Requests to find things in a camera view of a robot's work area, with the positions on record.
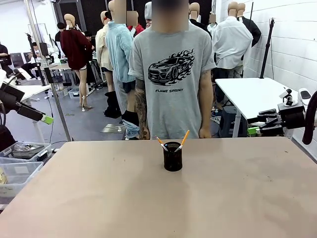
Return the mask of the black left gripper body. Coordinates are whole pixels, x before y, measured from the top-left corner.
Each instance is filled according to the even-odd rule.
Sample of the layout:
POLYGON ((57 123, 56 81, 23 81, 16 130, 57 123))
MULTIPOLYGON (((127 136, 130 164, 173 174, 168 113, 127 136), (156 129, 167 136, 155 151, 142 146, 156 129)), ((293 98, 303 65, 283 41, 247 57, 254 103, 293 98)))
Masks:
POLYGON ((0 100, 4 105, 6 114, 11 110, 19 111, 24 94, 25 93, 23 91, 7 85, 6 83, 2 83, 0 87, 0 100))

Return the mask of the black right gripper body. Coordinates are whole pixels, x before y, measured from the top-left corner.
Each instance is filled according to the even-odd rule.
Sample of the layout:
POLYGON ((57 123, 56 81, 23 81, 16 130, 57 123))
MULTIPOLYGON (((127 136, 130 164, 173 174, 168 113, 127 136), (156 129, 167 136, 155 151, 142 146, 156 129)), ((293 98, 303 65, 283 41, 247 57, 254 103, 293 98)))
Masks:
POLYGON ((304 106, 297 103, 294 106, 287 107, 283 103, 278 104, 281 125, 287 129, 296 129, 305 126, 304 106))

